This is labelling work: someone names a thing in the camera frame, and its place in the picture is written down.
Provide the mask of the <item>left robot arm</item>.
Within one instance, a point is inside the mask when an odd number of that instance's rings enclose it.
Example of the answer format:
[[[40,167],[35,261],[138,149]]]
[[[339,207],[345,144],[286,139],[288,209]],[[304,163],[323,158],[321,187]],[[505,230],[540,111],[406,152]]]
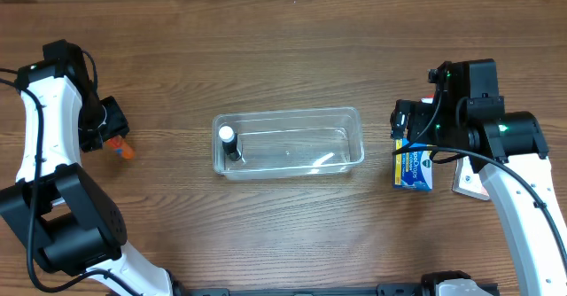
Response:
[[[26,249],[35,288],[63,292],[93,279],[115,295],[186,294],[128,242],[119,208],[82,167],[82,153],[129,132],[114,97],[97,93],[94,59],[58,40],[15,76],[10,85],[25,106],[25,149],[14,185],[1,191],[1,216]]]

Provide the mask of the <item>orange tube white cap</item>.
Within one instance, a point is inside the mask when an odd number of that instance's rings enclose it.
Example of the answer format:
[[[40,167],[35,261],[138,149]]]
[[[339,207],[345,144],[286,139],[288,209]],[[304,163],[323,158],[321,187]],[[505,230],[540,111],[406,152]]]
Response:
[[[133,148],[125,141],[125,139],[120,136],[114,136],[107,141],[105,144],[111,147],[119,156],[125,160],[132,160],[135,157],[135,151]]]

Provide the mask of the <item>white Hansaplast plaster box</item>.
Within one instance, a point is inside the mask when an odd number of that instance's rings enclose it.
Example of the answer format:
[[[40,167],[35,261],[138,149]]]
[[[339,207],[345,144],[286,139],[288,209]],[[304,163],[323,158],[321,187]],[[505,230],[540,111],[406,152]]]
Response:
[[[483,187],[478,174],[475,174],[470,159],[464,157],[456,161],[452,191],[474,199],[488,201],[490,196]]]

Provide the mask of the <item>blue yellow VapoDrops box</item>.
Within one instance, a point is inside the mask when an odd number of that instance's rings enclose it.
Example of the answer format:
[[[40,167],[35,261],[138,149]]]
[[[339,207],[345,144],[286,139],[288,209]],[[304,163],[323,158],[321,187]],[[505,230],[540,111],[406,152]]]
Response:
[[[392,186],[414,191],[433,190],[430,151],[407,152],[392,157]]]

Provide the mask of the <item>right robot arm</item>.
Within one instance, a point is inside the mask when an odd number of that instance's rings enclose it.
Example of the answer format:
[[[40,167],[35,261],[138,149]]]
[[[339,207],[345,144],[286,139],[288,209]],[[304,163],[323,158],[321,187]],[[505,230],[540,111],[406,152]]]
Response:
[[[564,295],[566,224],[537,119],[506,111],[491,58],[446,61],[429,70],[428,81],[431,103],[395,103],[391,137],[408,144],[393,154],[468,158],[499,216],[521,294]]]

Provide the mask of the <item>black bottle white cap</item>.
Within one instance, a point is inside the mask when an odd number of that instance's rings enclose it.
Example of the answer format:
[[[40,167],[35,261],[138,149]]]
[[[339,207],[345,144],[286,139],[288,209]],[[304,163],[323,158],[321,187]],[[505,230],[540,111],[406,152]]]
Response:
[[[221,126],[218,130],[218,137],[225,156],[232,161],[239,161],[242,153],[238,141],[237,132],[228,125]]]

